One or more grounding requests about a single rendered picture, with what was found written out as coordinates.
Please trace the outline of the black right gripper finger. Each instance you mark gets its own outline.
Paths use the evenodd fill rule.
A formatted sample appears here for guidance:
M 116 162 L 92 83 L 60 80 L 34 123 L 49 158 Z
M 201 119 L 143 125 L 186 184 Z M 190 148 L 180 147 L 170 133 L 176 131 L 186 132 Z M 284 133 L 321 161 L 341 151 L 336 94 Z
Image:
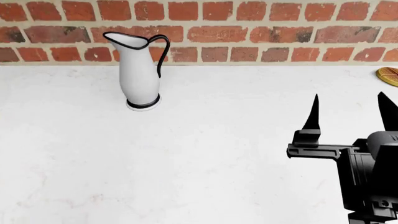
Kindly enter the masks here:
M 385 131 L 398 131 L 398 106 L 383 92 L 377 100 Z
M 303 128 L 294 132 L 293 144 L 318 145 L 320 135 L 319 100 L 318 95 L 315 95 L 310 115 L 308 116 Z

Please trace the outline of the round golden waffle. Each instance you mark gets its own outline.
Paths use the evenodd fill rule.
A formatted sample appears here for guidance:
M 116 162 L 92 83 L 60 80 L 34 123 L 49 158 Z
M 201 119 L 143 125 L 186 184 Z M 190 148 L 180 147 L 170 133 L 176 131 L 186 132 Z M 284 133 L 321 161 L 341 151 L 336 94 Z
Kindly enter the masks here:
M 398 68 L 382 67 L 376 71 L 376 76 L 389 85 L 398 87 Z

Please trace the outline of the white pitcher with black trim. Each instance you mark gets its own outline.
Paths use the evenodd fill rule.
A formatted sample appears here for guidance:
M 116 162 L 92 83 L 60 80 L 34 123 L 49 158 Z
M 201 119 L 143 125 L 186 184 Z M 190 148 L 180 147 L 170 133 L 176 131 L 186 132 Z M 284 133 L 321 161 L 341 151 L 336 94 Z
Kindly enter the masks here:
M 133 111 L 152 110 L 161 102 L 161 67 L 170 49 L 170 41 L 165 35 L 151 38 L 127 35 L 108 31 L 103 33 L 119 52 L 119 84 L 126 97 L 126 106 Z M 166 46 L 157 65 L 149 52 L 149 44 L 165 40 Z

